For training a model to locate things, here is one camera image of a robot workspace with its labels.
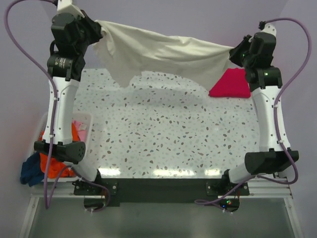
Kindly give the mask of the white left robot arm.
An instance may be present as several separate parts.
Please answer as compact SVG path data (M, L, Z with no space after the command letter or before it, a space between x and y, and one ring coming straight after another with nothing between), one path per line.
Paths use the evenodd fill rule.
M85 66L87 48L101 38L101 26L71 0L59 0L52 19L54 41L47 61L50 77L50 102L47 124L41 140L34 143L37 152L71 165L87 181L85 189L98 194L103 188L98 170L84 159L86 145L72 137L73 106Z

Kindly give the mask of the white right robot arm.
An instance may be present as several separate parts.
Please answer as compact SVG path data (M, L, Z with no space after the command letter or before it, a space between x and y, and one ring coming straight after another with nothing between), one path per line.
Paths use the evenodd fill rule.
M253 36L245 36L229 52L229 60L245 70L259 123L260 142L258 152L246 153L242 164L224 172L220 188L227 195L238 189L238 183L294 168L299 159L299 152L292 150L284 126L281 71L271 64L276 29L266 22L261 22L259 29Z

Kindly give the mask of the cream white t-shirt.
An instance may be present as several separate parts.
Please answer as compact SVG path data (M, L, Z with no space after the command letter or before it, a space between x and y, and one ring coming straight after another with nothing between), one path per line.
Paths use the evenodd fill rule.
M190 79L209 90L230 65L230 46L109 21L96 23L103 37L93 49L121 87L142 72L154 71Z

